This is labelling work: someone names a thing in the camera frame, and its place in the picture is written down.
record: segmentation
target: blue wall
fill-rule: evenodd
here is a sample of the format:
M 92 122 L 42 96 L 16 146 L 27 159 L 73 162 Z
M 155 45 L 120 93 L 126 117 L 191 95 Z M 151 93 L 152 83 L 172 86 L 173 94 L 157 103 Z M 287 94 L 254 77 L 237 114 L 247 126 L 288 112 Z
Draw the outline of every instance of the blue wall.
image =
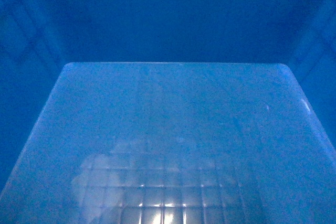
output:
M 288 65 L 336 146 L 336 0 L 324 0 Z

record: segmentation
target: blue plastic surface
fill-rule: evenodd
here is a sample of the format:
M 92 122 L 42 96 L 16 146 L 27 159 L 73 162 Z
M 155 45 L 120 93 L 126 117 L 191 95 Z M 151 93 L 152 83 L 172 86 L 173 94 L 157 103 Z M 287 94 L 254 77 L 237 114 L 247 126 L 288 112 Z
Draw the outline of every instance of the blue plastic surface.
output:
M 9 223 L 335 223 L 335 150 L 284 65 L 70 63 Z

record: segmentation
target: plastic container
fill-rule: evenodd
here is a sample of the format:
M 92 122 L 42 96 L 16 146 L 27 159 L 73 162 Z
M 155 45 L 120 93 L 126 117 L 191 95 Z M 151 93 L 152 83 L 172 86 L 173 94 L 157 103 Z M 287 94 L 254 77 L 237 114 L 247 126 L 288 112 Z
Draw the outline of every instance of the plastic container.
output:
M 2 223 L 336 223 L 335 149 L 284 65 L 70 63 Z

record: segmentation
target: square grid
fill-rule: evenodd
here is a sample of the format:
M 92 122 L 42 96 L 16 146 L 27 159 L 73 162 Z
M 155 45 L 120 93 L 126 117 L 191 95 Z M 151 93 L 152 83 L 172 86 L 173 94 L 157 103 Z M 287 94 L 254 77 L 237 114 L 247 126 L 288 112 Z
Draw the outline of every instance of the square grid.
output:
M 246 221 L 239 170 L 228 154 L 186 161 L 149 152 L 110 152 L 88 157 L 81 168 L 72 181 L 79 212 L 73 223 Z

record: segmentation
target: corner of container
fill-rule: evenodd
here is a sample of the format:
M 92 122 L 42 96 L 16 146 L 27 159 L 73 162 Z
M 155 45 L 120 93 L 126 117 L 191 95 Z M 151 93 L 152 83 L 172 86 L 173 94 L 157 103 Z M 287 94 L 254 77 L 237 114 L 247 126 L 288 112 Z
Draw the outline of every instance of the corner of container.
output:
M 73 70 L 77 65 L 78 65 L 77 62 L 69 62 L 63 66 L 61 72 L 68 72 L 70 70 Z

